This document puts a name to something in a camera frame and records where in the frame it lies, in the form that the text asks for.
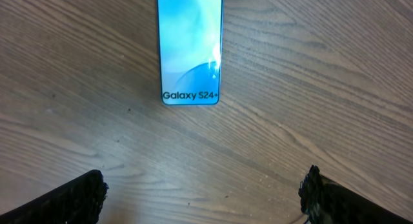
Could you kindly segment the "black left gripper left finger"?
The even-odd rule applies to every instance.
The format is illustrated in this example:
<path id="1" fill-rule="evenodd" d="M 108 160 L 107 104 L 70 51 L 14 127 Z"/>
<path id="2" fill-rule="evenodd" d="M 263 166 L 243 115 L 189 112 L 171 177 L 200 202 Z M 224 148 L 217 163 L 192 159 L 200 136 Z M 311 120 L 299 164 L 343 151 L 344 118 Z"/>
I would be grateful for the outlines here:
<path id="1" fill-rule="evenodd" d="M 91 170 L 2 214 L 1 224 L 96 224 L 107 190 L 101 171 Z"/>

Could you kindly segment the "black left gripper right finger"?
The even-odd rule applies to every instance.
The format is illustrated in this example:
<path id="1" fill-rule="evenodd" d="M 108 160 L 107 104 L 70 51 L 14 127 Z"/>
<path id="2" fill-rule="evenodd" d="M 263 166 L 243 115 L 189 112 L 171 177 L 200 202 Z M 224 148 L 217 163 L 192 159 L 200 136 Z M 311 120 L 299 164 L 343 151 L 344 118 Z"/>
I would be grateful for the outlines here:
<path id="1" fill-rule="evenodd" d="M 320 173 L 312 165 L 298 190 L 301 212 L 311 224 L 412 224 Z"/>

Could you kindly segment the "blue Galaxy smartphone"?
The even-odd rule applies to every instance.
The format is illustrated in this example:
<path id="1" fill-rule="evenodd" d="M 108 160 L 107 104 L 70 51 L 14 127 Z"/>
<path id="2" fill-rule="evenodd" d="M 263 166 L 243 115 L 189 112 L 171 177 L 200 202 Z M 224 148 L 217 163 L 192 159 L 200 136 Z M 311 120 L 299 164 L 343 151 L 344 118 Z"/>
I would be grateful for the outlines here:
<path id="1" fill-rule="evenodd" d="M 219 102 L 223 12 L 224 0 L 157 0 L 164 104 Z"/>

